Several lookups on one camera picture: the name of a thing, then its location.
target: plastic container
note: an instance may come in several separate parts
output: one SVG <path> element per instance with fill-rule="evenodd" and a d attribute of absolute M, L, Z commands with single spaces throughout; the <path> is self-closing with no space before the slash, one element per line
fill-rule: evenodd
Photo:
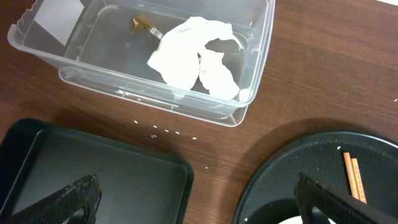
<path fill-rule="evenodd" d="M 237 126 L 260 84 L 274 11 L 275 0 L 38 0 L 11 26 L 8 41 L 57 67 L 60 78 L 72 85 Z M 199 80 L 189 91 L 168 86 L 146 64 L 159 40 L 145 30 L 130 34 L 130 18 L 139 13 L 163 33 L 191 16 L 232 24 L 243 51 L 232 40 L 214 40 L 206 47 L 225 53 L 223 63 L 243 91 L 227 101 L 210 96 Z"/>

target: rectangular black tray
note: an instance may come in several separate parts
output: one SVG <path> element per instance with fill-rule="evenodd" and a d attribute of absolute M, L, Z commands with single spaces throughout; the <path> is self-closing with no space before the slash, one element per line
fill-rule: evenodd
<path fill-rule="evenodd" d="M 179 224 L 193 183 L 185 160 L 43 121 L 23 119 L 0 146 L 0 218 L 97 174 L 96 223 Z"/>

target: white sticker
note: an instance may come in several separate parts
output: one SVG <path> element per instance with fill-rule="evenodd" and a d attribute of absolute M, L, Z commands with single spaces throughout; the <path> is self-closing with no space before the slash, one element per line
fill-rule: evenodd
<path fill-rule="evenodd" d="M 377 0 L 377 1 L 382 1 L 388 4 L 393 4 L 395 6 L 398 6 L 398 0 Z"/>
<path fill-rule="evenodd" d="M 34 20 L 65 46 L 83 9 L 80 0 L 44 0 Z"/>

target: chopstick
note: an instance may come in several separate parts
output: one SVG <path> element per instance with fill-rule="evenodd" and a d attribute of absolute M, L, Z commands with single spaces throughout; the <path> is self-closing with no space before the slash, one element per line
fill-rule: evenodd
<path fill-rule="evenodd" d="M 348 182 L 349 182 L 349 187 L 351 188 L 351 195 L 354 198 L 359 199 L 358 190 L 356 188 L 354 169 L 351 163 L 351 156 L 349 155 L 349 152 L 344 152 L 343 156 L 344 156 L 344 161 L 346 163 Z"/>
<path fill-rule="evenodd" d="M 359 200 L 366 203 L 365 191 L 363 189 L 361 173 L 359 172 L 359 165 L 357 159 L 351 159 L 353 165 L 356 189 L 358 190 Z"/>

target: round black tray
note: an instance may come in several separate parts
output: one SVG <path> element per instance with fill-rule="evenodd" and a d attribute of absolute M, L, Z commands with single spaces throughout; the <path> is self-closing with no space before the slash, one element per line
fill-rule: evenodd
<path fill-rule="evenodd" d="M 244 189 L 234 224 L 276 224 L 299 214 L 299 172 L 347 194 L 343 152 L 357 158 L 368 205 L 398 218 L 398 145 L 377 136 L 334 131 L 298 140 L 265 161 Z"/>

